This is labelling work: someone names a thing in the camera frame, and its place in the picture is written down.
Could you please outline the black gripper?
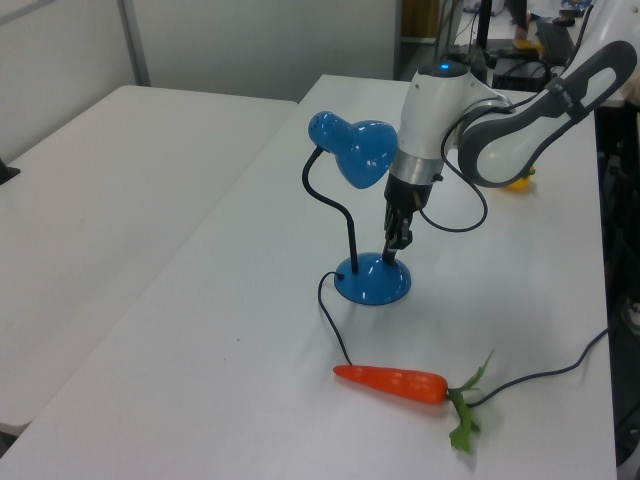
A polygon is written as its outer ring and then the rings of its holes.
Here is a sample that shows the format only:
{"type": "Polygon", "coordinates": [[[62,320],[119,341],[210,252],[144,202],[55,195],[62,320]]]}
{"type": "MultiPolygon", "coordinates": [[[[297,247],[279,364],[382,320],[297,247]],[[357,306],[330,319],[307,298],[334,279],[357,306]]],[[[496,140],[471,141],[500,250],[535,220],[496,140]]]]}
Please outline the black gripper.
{"type": "Polygon", "coordinates": [[[404,250],[413,241],[411,223],[413,212],[427,205],[432,185],[414,185],[396,178],[387,177],[384,190],[386,200],[384,233],[385,242],[382,260],[394,263],[398,250],[404,250]]]}

